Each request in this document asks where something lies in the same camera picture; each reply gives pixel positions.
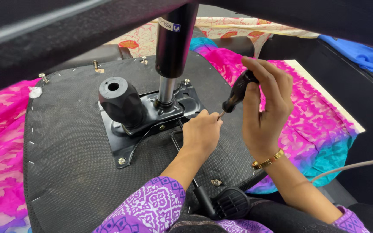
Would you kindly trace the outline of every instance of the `gold bracelet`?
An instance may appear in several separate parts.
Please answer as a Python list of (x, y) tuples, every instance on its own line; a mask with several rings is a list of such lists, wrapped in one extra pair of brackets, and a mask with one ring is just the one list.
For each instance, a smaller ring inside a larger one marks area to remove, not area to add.
[(268, 165), (272, 164), (273, 162), (275, 162), (276, 160), (281, 158), (283, 155), (284, 155), (284, 151), (280, 148), (280, 150), (273, 157), (269, 158), (268, 160), (266, 160), (266, 161), (264, 161), (260, 164), (257, 161), (254, 161), (251, 165), (253, 166), (253, 168), (255, 170), (262, 169), (262, 168), (265, 168)]

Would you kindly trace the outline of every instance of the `black fabric seat bottom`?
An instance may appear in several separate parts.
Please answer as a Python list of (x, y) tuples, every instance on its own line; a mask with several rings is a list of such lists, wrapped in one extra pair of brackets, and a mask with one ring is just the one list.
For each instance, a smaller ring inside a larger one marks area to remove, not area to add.
[[(101, 74), (93, 66), (68, 69), (49, 75), (44, 86), (37, 84), (43, 94), (30, 99), (24, 127), (24, 191), (34, 233), (92, 231), (176, 156), (172, 129), (142, 141), (129, 167), (118, 170), (112, 158), (97, 105), (99, 85), (118, 76), (139, 94), (158, 90), (155, 57), (147, 60), (148, 65), (139, 59), (102, 63)], [(189, 78), (209, 112), (222, 111), (231, 87), (205, 58), (189, 52), (180, 78)], [(253, 176), (253, 159), (241, 135), (242, 114), (242, 104), (225, 114), (218, 146), (196, 176), (210, 197)], [(211, 179), (225, 186), (214, 187)], [(181, 215), (189, 207), (190, 212), (198, 209), (192, 185)]]

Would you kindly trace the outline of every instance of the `screwdriver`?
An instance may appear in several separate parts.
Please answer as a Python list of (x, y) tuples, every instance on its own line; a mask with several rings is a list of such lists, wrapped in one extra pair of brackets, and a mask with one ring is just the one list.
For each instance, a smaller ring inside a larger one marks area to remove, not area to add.
[(232, 86), (230, 97), (223, 103), (223, 112), (220, 114), (217, 121), (220, 120), (225, 113), (231, 113), (235, 109), (235, 106), (244, 100), (245, 90), (247, 84), (250, 82), (260, 83), (256, 77), (254, 77), (252, 71), (245, 70)]

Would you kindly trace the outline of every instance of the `gray cable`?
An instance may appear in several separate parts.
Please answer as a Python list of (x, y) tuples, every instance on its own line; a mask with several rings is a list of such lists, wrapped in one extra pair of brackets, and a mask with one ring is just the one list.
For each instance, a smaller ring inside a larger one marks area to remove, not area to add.
[(351, 164), (351, 165), (347, 165), (347, 166), (340, 167), (340, 168), (337, 168), (337, 169), (333, 169), (329, 172), (322, 173), (322, 174), (318, 175), (317, 177), (313, 178), (311, 183), (313, 183), (314, 181), (316, 181), (317, 179), (319, 179), (321, 177), (327, 176), (327, 175), (329, 175), (331, 173), (334, 173), (334, 172), (339, 172), (339, 171), (343, 171), (343, 170), (347, 170), (347, 169), (351, 169), (351, 168), (355, 168), (355, 167), (362, 167), (362, 166), (367, 166), (367, 165), (372, 165), (372, 164), (373, 164), (373, 160), (365, 161), (365, 162), (358, 162), (358, 163), (355, 163), (355, 164)]

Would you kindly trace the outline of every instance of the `hand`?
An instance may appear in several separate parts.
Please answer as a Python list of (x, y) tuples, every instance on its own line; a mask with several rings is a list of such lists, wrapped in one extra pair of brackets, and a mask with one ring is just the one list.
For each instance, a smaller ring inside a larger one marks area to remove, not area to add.
[(242, 125), (242, 135), (248, 150), (255, 160), (264, 162), (278, 152), (278, 137), (293, 111), (290, 99), (293, 78), (264, 60), (243, 57), (241, 62), (260, 81), (266, 97), (265, 110), (260, 112), (259, 86), (255, 82), (247, 85)]
[(194, 151), (203, 159), (202, 163), (215, 150), (220, 139), (220, 128), (223, 121), (217, 121), (219, 115), (216, 112), (208, 114), (207, 110), (202, 110), (197, 117), (184, 124), (184, 146), (182, 149)]

